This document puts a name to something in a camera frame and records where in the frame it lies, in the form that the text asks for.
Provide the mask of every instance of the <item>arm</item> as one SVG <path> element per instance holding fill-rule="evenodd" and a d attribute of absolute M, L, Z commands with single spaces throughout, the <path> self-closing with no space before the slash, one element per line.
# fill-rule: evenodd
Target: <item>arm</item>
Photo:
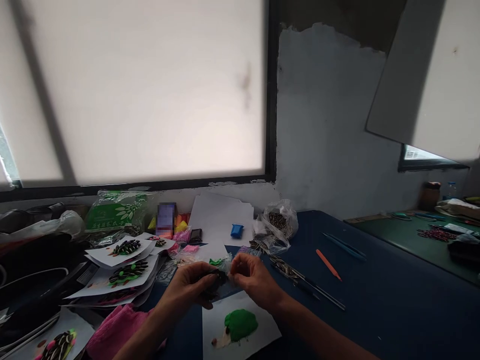
<path fill-rule="evenodd" d="M 194 281 L 212 269 L 215 267 L 206 262 L 180 267 L 153 311 L 113 360 L 149 359 L 193 303 L 211 309 L 212 304 L 199 295 L 213 284 L 216 276 L 208 275 Z"/>
<path fill-rule="evenodd" d="M 260 258 L 237 254 L 231 264 L 233 281 L 261 308 L 286 323 L 322 359 L 377 359 L 320 320 L 275 282 Z"/>

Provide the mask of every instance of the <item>orange stick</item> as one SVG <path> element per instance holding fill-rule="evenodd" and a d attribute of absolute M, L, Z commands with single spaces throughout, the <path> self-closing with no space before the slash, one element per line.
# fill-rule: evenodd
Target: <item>orange stick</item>
<path fill-rule="evenodd" d="M 327 260 L 327 258 L 320 252 L 320 250 L 316 250 L 316 254 L 320 257 L 320 259 L 325 263 L 326 267 L 328 268 L 328 270 L 330 270 L 330 272 L 333 274 L 333 276 L 335 276 L 336 278 L 338 278 L 338 280 L 342 281 L 342 279 L 340 278 L 340 275 L 339 273 L 337 272 L 337 270 L 335 270 L 335 268 L 332 266 L 332 264 Z"/>

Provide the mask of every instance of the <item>blue tablecloth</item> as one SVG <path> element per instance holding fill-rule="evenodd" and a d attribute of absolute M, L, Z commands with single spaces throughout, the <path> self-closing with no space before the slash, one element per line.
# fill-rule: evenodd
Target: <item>blue tablecloth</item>
<path fill-rule="evenodd" d="M 278 284 L 334 329 L 381 359 L 478 359 L 480 289 L 370 236 L 321 211 L 298 213 L 298 233 L 281 257 L 346 306 L 315 300 L 271 269 Z M 324 238 L 327 232 L 367 256 L 361 262 Z M 236 253 L 237 247 L 227 246 Z M 343 282 L 335 278 L 315 250 L 320 249 Z M 155 285 L 142 306 L 154 307 L 164 286 Z M 282 338 L 252 358 L 314 358 L 291 329 L 277 322 Z M 202 309 L 195 305 L 168 337 L 162 359 L 202 359 Z"/>

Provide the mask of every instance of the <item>table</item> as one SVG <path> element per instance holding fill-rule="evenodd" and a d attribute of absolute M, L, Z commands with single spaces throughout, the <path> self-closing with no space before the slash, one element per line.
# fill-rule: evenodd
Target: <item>table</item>
<path fill-rule="evenodd" d="M 381 359 L 472 359 L 480 355 L 480 289 L 426 261 L 321 211 L 298 213 L 299 230 L 281 257 L 346 305 L 343 312 L 321 297 L 304 294 L 262 260 L 278 284 L 327 324 Z M 320 231 L 352 244 L 361 262 Z M 236 252 L 238 248 L 228 246 Z M 338 281 L 315 253 L 320 249 L 343 279 Z M 165 291 L 156 284 L 142 306 L 148 311 Z M 292 331 L 277 322 L 282 338 L 251 359 L 313 359 Z M 193 306 L 169 336 L 158 358 L 202 358 L 202 310 Z"/>
<path fill-rule="evenodd" d="M 467 267 L 464 264 L 453 261 L 447 248 L 447 243 L 424 238 L 417 235 L 417 229 L 428 230 L 429 225 L 444 226 L 449 223 L 479 231 L 480 228 L 461 222 L 457 218 L 435 213 L 446 217 L 446 221 L 428 222 L 412 216 L 411 221 L 403 221 L 392 218 L 379 218 L 375 220 L 350 223 L 374 237 L 384 240 L 402 250 L 405 250 L 429 263 L 432 263 L 458 277 L 480 286 L 478 274 L 480 267 Z"/>

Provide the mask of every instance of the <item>person's left hand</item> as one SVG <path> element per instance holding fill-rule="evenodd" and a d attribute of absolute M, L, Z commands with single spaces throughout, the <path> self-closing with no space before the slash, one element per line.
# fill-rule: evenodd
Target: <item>person's left hand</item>
<path fill-rule="evenodd" d="M 217 276 L 211 274 L 195 281 L 202 274 L 215 269 L 215 266 L 206 262 L 194 262 L 179 267 L 158 304 L 175 304 L 176 307 L 188 309 L 193 303 L 198 303 L 205 309 L 212 309 L 212 303 L 201 298 L 200 294 L 215 282 Z"/>

